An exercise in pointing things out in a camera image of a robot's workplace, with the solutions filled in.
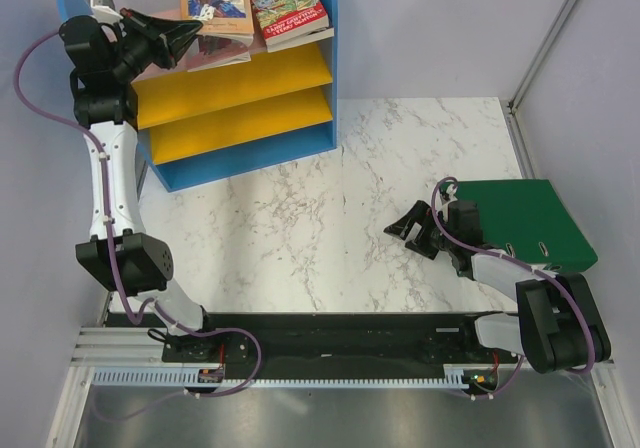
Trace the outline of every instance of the marble tabletop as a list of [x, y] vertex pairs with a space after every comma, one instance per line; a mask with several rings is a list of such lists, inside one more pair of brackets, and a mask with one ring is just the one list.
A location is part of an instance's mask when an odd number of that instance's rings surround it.
[[142, 218], [184, 290], [217, 312], [515, 309], [382, 232], [444, 176], [520, 177], [498, 100], [343, 100], [339, 117], [329, 153], [177, 193], [149, 172]]

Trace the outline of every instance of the red book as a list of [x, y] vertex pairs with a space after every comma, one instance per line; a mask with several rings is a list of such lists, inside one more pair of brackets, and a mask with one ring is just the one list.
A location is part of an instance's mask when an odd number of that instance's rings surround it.
[[329, 26], [320, 0], [251, 0], [267, 47]]

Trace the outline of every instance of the white marble surface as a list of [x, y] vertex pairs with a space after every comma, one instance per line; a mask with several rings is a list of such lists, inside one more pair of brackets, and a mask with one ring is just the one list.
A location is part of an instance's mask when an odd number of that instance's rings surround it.
[[[166, 193], [152, 173], [141, 210], [175, 277], [209, 311], [438, 312], [514, 309], [384, 235], [437, 180], [520, 176], [494, 98], [340, 102], [340, 146]], [[119, 301], [112, 307], [121, 310]]]

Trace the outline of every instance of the bookshelf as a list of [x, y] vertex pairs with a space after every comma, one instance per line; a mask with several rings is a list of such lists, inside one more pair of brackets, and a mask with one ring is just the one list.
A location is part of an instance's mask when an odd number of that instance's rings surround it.
[[321, 1], [331, 38], [134, 83], [139, 149], [168, 191], [336, 147], [338, 6]]

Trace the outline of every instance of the gray wall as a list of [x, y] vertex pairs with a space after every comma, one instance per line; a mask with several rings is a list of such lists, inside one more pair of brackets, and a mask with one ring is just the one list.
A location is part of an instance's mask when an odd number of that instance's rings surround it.
[[640, 415], [640, 0], [583, 0], [520, 119], [600, 260], [588, 280]]
[[[115, 0], [149, 13], [179, 0]], [[343, 98], [509, 98], [563, 0], [339, 0]]]
[[[0, 62], [1, 445], [42, 446], [82, 324], [103, 298], [75, 261], [91, 216], [82, 137], [23, 108], [11, 87], [22, 50], [56, 29], [55, 0], [2, 0]], [[70, 63], [58, 40], [29, 62], [24, 88], [37, 104], [72, 116]]]

